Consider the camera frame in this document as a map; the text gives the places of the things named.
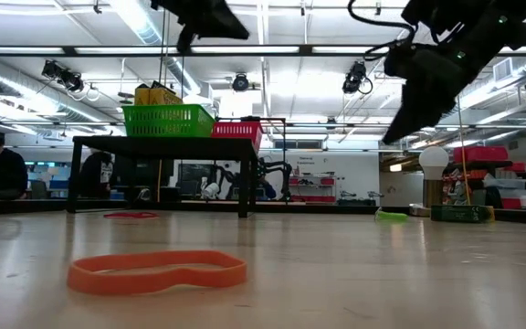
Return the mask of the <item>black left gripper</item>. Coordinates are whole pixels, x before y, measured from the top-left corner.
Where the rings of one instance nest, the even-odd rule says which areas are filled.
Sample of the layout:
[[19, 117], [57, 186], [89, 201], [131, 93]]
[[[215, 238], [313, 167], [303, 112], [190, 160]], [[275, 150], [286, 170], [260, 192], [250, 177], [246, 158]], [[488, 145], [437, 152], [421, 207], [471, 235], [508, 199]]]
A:
[[183, 26], [177, 40], [178, 52], [191, 52], [195, 35], [198, 37], [222, 37], [224, 29], [216, 18], [223, 0], [151, 0], [151, 9], [165, 9], [178, 17]]

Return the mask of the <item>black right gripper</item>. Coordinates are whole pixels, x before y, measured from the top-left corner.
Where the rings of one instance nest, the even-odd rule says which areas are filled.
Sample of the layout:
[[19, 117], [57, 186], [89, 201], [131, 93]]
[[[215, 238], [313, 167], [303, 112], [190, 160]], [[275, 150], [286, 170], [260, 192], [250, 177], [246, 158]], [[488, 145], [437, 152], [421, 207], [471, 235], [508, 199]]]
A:
[[432, 87], [454, 98], [482, 69], [481, 58], [449, 45], [403, 44], [390, 48], [384, 73], [405, 79], [407, 84], [402, 87], [401, 106], [382, 142], [394, 143], [422, 128], [436, 126], [454, 108], [452, 99], [427, 95], [413, 84]]

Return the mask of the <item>green plastic basket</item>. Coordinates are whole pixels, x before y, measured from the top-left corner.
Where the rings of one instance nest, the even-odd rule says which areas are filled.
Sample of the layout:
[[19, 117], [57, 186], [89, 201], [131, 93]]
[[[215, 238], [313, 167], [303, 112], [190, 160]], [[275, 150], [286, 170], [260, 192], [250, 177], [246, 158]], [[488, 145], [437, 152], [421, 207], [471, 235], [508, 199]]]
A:
[[215, 119], [197, 104], [124, 106], [128, 137], [209, 137]]

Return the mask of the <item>red plastic basket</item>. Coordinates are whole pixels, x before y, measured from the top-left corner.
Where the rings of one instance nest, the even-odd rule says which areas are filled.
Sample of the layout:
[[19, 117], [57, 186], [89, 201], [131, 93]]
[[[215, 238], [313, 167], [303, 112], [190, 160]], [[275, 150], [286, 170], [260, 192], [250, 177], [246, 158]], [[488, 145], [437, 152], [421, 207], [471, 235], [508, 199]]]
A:
[[260, 148], [263, 129], [260, 122], [215, 122], [212, 138], [248, 139], [255, 152]]

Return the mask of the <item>white globe lamp brass base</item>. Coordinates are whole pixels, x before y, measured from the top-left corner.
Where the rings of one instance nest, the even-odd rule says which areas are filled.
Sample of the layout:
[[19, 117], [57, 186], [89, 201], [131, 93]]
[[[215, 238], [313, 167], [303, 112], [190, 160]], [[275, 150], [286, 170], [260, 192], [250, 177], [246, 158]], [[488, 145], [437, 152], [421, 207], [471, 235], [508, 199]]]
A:
[[412, 216], [429, 217], [432, 206], [443, 203], [443, 173], [448, 163], [448, 153], [439, 146], [429, 146], [419, 155], [419, 164], [424, 174], [423, 200], [420, 204], [409, 206]]

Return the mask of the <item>large red storage bin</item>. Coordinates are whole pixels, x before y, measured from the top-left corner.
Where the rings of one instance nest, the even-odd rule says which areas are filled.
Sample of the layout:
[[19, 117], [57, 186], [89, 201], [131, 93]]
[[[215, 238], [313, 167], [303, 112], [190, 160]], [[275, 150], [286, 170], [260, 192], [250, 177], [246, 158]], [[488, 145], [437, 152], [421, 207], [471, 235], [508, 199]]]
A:
[[509, 160], [504, 146], [465, 146], [453, 149], [453, 162], [503, 162]]

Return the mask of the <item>black perforated metal shelf riser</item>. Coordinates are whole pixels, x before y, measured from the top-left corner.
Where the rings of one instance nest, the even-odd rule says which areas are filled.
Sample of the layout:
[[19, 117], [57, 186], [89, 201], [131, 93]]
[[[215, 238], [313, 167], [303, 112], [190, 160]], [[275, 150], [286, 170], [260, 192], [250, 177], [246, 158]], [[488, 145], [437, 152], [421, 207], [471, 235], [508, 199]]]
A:
[[82, 148], [89, 147], [132, 160], [233, 160], [240, 163], [237, 214], [247, 218], [256, 205], [258, 156], [248, 139], [210, 137], [114, 137], [73, 138], [66, 210], [75, 214], [78, 204]]

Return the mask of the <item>clear plastic bin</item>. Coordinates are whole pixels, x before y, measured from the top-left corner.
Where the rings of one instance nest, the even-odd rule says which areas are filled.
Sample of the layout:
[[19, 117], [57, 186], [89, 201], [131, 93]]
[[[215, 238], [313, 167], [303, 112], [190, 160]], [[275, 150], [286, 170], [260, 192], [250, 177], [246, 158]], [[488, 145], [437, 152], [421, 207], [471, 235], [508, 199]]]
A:
[[497, 187], [498, 189], [522, 189], [526, 188], [526, 180], [519, 178], [496, 178], [486, 174], [483, 179], [485, 187]]

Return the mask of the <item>shelf with red bins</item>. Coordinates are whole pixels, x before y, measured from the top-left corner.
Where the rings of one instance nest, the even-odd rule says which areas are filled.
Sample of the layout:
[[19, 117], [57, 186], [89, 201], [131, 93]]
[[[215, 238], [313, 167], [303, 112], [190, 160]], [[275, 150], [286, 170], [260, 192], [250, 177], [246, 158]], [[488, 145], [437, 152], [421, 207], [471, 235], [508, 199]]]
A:
[[337, 201], [333, 176], [292, 176], [289, 179], [291, 200], [306, 204], [334, 204]]

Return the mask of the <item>person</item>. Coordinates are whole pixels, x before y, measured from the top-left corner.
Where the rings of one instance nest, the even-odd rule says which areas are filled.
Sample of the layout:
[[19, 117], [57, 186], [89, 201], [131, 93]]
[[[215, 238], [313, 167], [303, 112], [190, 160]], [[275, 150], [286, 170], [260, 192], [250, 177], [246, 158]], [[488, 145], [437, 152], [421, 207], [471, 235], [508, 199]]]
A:
[[113, 182], [113, 161], [109, 153], [92, 152], [79, 173], [79, 195], [86, 198], [108, 199]]
[[5, 148], [5, 138], [0, 135], [0, 199], [16, 200], [25, 196], [27, 169], [24, 158]]

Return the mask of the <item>red rubber band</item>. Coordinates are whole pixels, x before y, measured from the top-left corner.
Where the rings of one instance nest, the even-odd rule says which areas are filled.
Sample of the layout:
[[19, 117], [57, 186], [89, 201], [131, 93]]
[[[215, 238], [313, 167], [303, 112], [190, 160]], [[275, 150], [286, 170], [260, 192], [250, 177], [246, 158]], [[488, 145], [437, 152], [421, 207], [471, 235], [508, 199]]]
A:
[[150, 219], [158, 218], [158, 215], [153, 212], [131, 212], [120, 211], [104, 215], [105, 218], [135, 218], [135, 219]]

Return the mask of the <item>orange rubber band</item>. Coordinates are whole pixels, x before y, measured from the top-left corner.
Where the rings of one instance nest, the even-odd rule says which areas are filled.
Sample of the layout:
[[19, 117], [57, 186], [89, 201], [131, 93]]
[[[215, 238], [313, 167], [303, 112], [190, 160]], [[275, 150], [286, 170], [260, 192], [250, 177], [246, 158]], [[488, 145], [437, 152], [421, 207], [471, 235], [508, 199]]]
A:
[[112, 254], [73, 261], [67, 286], [92, 295], [161, 292], [176, 285], [233, 287], [247, 281], [247, 263], [218, 250]]

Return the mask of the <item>green coil wristband keychain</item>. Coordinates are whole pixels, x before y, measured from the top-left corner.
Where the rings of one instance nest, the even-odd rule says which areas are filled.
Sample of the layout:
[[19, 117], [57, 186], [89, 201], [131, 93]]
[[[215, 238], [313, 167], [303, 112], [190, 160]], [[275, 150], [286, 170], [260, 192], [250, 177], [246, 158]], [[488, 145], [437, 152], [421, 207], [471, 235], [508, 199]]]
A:
[[375, 222], [395, 222], [403, 223], [408, 219], [408, 215], [404, 213], [386, 212], [381, 207], [374, 213]]

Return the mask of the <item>black aluminium rig frame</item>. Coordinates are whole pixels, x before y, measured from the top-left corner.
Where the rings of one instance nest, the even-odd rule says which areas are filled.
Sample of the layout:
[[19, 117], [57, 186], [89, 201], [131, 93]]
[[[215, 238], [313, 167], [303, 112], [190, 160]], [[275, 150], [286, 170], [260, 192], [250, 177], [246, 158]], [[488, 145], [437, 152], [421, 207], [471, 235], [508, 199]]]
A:
[[[250, 45], [204, 45], [204, 46], [192, 46], [193, 47], [223, 47], [223, 46], [230, 46], [230, 47], [251, 47]], [[361, 57], [361, 56], [368, 56], [366, 54], [316, 54], [312, 52], [312, 48], [316, 46], [336, 46], [336, 47], [376, 47], [374, 45], [356, 45], [356, 46], [350, 46], [350, 45], [257, 45], [257, 46], [264, 46], [264, 47], [271, 47], [271, 46], [297, 46], [300, 48], [298, 53], [290, 53], [290, 54], [229, 54], [229, 53], [223, 53], [223, 54], [200, 54], [200, 53], [187, 53], [187, 54], [168, 54], [168, 56], [171, 57], [263, 57], [263, 58], [270, 58], [270, 57]], [[0, 47], [22, 47], [22, 46], [0, 46]], [[75, 48], [80, 47], [92, 47], [92, 46], [54, 46], [55, 48], [63, 48], [64, 54], [0, 54], [0, 58], [3, 57], [20, 57], [20, 58], [29, 58], [29, 57], [37, 57], [37, 58], [157, 58], [158, 56], [163, 56], [165, 54], [159, 54], [159, 55], [125, 55], [125, 54], [119, 54], [119, 55], [81, 55], [78, 54], [75, 51]], [[107, 48], [107, 47], [125, 47], [125, 46], [99, 46], [101, 48]], [[128, 46], [128, 47], [145, 47], [145, 46]], [[499, 57], [526, 57], [526, 54], [509, 54], [509, 55], [500, 55]], [[130, 206], [131, 208], [136, 209], [153, 209], [153, 210], [173, 210], [173, 211], [203, 211], [203, 212], [231, 212], [236, 211], [237, 212], [237, 205], [232, 204], [229, 202], [223, 202], [221, 203], [206, 203], [206, 202], [197, 202], [197, 203], [181, 203], [181, 202], [164, 202], [164, 203], [156, 203], [156, 202], [133, 202], [133, 206]], [[260, 213], [309, 213], [309, 214], [357, 214], [357, 215], [369, 215], [373, 214], [377, 210], [377, 206], [369, 207], [369, 206], [358, 206], [358, 207], [352, 207], [352, 206], [281, 206], [280, 204], [276, 203], [274, 205], [265, 206], [263, 204], [255, 205], [255, 208], [250, 213], [252, 215], [255, 212]], [[516, 209], [497, 209], [494, 210], [495, 212], [495, 218], [499, 221], [509, 221], [509, 222], [518, 222], [518, 223], [526, 223], [526, 210], [516, 210]]]

